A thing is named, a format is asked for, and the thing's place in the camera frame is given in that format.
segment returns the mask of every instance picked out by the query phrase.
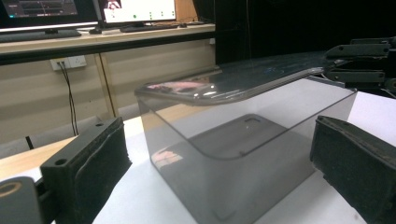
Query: monitor screen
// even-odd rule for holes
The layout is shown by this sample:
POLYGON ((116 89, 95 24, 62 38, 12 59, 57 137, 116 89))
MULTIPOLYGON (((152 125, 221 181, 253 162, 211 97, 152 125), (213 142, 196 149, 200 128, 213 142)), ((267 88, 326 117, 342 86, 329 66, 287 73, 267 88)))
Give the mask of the monitor screen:
POLYGON ((0 1, 0 34, 97 24, 92 0, 0 1))
POLYGON ((175 0, 98 0, 102 20, 111 26, 137 21, 175 21, 175 0))

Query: transparent plastic box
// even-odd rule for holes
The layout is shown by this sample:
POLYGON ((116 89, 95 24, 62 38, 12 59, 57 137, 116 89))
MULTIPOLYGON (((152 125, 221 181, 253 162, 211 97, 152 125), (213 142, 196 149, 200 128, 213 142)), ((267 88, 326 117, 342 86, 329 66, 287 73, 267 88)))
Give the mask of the transparent plastic box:
POLYGON ((152 164, 198 223, 253 223, 304 182, 318 115, 356 92, 321 78, 321 52, 219 66, 135 91, 152 164))

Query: black cable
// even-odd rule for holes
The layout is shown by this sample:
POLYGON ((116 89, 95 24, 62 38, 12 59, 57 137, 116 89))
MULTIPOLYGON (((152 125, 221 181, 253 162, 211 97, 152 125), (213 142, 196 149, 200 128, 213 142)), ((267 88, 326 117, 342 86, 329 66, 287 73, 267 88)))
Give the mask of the black cable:
POLYGON ((72 94, 72 90, 71 90, 69 75, 67 74, 67 69, 66 69, 64 62, 61 62, 58 64, 61 67, 62 73, 64 74, 64 79, 66 80, 67 87, 69 89, 70 119, 71 119, 71 123, 72 123, 73 134, 78 135, 76 108, 75 108, 73 94, 72 94))

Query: electrical outlet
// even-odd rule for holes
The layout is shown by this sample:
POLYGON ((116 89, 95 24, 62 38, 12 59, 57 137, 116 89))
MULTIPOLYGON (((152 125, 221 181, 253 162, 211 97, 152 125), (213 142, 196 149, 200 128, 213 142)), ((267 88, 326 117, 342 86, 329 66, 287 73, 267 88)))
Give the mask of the electrical outlet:
POLYGON ((58 63, 64 63, 65 68, 75 68, 75 67, 82 67, 87 65, 84 55, 68 57, 68 58, 51 59, 49 61, 54 71, 61 70, 61 66, 59 66, 58 63))

